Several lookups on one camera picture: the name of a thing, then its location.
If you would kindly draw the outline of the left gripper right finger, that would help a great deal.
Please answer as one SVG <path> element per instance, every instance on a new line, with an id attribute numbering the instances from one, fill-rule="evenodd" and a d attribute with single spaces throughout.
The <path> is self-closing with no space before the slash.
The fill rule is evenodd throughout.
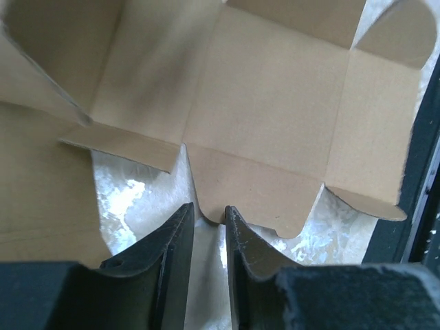
<path id="1" fill-rule="evenodd" d="M 225 208 L 234 329 L 438 329 L 439 279 L 415 264 L 303 266 Z"/>

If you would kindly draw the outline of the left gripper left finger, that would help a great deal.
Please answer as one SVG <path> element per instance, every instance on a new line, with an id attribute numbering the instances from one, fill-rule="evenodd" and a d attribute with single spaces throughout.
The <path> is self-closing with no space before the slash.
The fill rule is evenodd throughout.
<path id="1" fill-rule="evenodd" d="M 1 264 L 2 329 L 183 329 L 195 207 L 91 269 L 73 261 Z"/>

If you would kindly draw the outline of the brown cardboard box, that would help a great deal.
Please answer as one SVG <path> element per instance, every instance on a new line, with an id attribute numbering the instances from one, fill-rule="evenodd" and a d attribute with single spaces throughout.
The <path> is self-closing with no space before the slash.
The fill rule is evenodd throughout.
<path id="1" fill-rule="evenodd" d="M 361 39 L 363 1 L 2 1 L 1 260 L 109 255 L 90 151 L 166 173 L 188 151 L 201 211 L 291 239 L 322 188 L 373 217 L 399 207 L 425 1 Z"/>

